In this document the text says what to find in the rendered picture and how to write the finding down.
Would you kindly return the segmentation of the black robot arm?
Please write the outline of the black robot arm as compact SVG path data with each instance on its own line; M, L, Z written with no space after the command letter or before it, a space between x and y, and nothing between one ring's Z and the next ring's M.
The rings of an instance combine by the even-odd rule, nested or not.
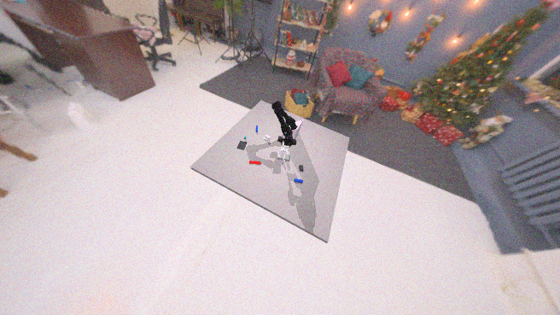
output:
M291 145L291 143L293 142L293 132L292 130L295 130L297 128L297 125L295 124L295 119L293 119L291 116L288 116L286 114L286 112L283 110L280 101L276 101L274 102L272 105L272 109L274 110L274 113L276 114L280 124L281 124L281 129L283 132L283 135L286 136L287 138L284 138L284 145L285 146L289 146ZM285 118L285 121L284 119ZM290 127L289 127L290 125ZM287 133L285 133L287 132ZM285 134L284 134L285 133Z

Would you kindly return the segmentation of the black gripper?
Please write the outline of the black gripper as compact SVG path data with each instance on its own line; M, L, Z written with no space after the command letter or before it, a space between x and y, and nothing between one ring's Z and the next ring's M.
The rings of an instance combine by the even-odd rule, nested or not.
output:
M283 144L283 140L284 140L283 137L280 137L280 136L278 137L278 142L280 142L281 144ZM293 142L291 143L291 145L296 145L296 139L293 139ZM290 147L291 145L289 145L289 147Z

